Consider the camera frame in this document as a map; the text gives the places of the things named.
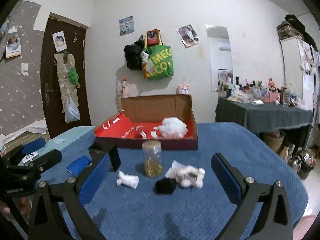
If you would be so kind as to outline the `small white plush piece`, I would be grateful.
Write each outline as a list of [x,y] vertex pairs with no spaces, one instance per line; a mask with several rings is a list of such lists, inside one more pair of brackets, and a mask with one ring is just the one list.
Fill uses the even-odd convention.
[[139,177],[138,176],[125,174],[124,172],[119,171],[118,178],[116,180],[117,187],[124,185],[124,186],[130,187],[135,190],[137,188],[138,184],[139,184]]

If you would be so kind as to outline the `white black plush toy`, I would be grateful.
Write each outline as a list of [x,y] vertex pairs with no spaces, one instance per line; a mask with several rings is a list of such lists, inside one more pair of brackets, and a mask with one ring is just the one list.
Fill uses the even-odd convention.
[[191,165],[176,172],[178,183],[183,188],[195,187],[201,189],[203,187],[204,176],[205,170],[203,168],[195,168]]

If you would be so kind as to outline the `white tissue paper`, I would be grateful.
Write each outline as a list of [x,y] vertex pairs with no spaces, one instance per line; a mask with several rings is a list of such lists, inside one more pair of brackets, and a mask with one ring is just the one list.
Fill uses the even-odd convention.
[[181,170],[186,168],[185,165],[183,165],[182,163],[177,162],[176,160],[174,160],[172,162],[171,167],[168,169],[168,171],[165,174],[165,178],[168,179],[176,179],[176,173]]

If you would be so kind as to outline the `black fluffy pompom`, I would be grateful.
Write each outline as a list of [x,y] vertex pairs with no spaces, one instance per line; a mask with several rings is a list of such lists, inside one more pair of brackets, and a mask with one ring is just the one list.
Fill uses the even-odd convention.
[[158,194],[173,194],[176,187],[176,180],[171,178],[163,178],[155,183],[155,190]]

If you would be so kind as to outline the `white mesh bath pouf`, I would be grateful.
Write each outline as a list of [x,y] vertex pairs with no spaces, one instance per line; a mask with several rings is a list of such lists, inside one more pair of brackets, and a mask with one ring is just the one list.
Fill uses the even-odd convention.
[[164,139],[182,139],[188,132],[187,125],[177,117],[164,118],[157,128]]

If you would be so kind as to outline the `white device on mat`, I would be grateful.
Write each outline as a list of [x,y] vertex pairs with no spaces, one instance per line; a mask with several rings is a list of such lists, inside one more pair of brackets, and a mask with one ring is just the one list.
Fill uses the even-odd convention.
[[34,161],[36,158],[39,157],[39,154],[38,152],[33,152],[33,153],[30,153],[28,155],[26,155],[23,159],[22,159],[22,164],[23,165],[27,165],[28,163]]

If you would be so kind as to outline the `blue sponge block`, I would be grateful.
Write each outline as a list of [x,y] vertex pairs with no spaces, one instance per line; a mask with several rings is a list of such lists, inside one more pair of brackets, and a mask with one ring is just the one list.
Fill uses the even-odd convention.
[[66,170],[71,175],[78,177],[80,173],[83,171],[83,169],[89,167],[91,163],[92,160],[88,156],[83,155],[80,158],[73,161],[71,164],[69,164]]

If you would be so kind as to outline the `light blue mat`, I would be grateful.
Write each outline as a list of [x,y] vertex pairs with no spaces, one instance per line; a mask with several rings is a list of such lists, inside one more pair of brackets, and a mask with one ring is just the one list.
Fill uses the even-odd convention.
[[54,149],[60,151],[62,155],[74,153],[79,156],[89,156],[88,148],[95,140],[94,130],[95,126],[78,126],[71,128],[57,137],[50,139],[44,147],[36,150],[38,157]]

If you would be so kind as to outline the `green plush on door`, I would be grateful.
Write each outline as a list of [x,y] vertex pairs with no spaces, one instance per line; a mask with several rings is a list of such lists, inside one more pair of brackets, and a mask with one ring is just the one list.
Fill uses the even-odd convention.
[[79,76],[78,73],[76,71],[75,67],[72,67],[69,72],[68,72],[68,78],[69,81],[72,85],[76,86],[77,88],[80,88],[80,83],[79,83]]

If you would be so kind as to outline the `dark covered side table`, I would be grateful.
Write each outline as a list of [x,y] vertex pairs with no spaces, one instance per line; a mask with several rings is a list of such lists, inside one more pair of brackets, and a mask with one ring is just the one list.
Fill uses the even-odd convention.
[[313,125],[312,111],[275,103],[238,103],[222,97],[218,100],[215,114],[216,122],[233,122],[254,134]]

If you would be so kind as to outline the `blue knitted blanket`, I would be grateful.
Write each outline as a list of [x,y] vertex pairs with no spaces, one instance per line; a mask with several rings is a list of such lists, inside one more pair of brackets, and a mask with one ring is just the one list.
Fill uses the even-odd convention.
[[211,168],[220,152],[244,176],[259,183],[284,184],[291,219],[297,224],[308,203],[300,178],[256,135],[230,122],[198,125],[195,151],[163,151],[163,169],[173,161],[201,167],[206,174],[201,189],[178,187],[172,194],[157,194],[154,178],[144,173],[143,151],[120,148],[125,174],[139,177],[136,189],[117,186],[109,172],[92,201],[85,206],[106,239],[214,239],[235,211]]

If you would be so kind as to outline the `portrait picture on door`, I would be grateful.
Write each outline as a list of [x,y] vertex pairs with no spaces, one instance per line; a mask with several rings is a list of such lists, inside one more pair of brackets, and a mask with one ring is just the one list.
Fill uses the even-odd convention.
[[53,33],[52,38],[53,38],[54,46],[57,53],[67,49],[67,43],[66,43],[64,31]]

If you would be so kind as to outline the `dark brown door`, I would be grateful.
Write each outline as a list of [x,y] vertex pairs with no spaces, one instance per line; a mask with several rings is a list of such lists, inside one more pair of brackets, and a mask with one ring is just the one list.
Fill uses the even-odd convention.
[[[56,52],[52,34],[64,31],[67,49]],[[44,32],[41,53],[41,95],[47,129],[51,138],[77,126],[90,126],[91,118],[85,81],[85,38],[82,27],[49,18]],[[80,88],[72,85],[69,70],[75,67]],[[68,97],[75,102],[80,120],[65,122],[65,104]]]

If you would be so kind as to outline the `open red cardboard box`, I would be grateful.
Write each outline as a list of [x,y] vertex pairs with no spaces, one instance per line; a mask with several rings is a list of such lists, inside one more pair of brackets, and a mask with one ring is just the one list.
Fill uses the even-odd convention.
[[158,127],[164,118],[177,117],[187,125],[182,139],[157,139],[164,150],[197,150],[197,124],[190,95],[150,95],[123,98],[122,110],[94,131],[95,138],[122,148],[141,148],[146,140],[134,138],[137,126]]

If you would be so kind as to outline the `red box in tote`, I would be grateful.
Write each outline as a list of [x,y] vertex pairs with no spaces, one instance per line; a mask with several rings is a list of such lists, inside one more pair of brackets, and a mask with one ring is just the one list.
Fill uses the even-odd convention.
[[153,29],[147,32],[147,46],[156,46],[160,44],[159,30]]

